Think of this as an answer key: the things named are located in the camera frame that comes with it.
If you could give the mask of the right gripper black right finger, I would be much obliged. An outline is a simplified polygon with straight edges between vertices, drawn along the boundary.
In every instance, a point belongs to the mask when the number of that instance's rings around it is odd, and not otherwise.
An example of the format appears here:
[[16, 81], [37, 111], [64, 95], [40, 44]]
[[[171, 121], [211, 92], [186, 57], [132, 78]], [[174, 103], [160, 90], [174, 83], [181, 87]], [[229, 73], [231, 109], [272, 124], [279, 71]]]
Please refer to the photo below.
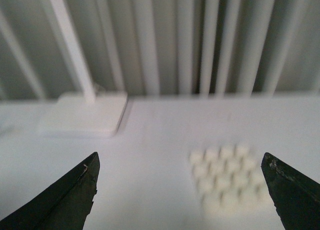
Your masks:
[[266, 152], [261, 170], [286, 230], [320, 228], [320, 184]]

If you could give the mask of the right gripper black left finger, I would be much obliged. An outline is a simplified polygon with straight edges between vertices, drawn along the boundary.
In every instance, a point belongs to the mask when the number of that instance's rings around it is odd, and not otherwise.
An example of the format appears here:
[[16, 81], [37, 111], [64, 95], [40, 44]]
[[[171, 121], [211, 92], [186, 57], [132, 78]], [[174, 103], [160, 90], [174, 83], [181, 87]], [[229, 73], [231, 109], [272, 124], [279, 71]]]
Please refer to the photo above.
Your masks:
[[2, 230], [81, 230], [97, 194], [100, 160], [93, 152], [0, 222]]

